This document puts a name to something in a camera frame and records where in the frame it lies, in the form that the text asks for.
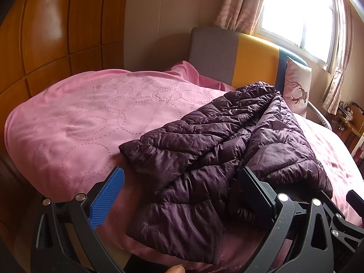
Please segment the person's left hand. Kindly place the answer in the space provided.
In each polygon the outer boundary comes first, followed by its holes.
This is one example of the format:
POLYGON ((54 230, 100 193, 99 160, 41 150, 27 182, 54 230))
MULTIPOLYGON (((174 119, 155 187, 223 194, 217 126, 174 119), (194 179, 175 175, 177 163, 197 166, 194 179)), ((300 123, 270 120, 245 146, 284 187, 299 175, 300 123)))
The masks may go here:
POLYGON ((165 273, 185 273, 185 268, 182 264, 174 265, 167 269, 165 273))

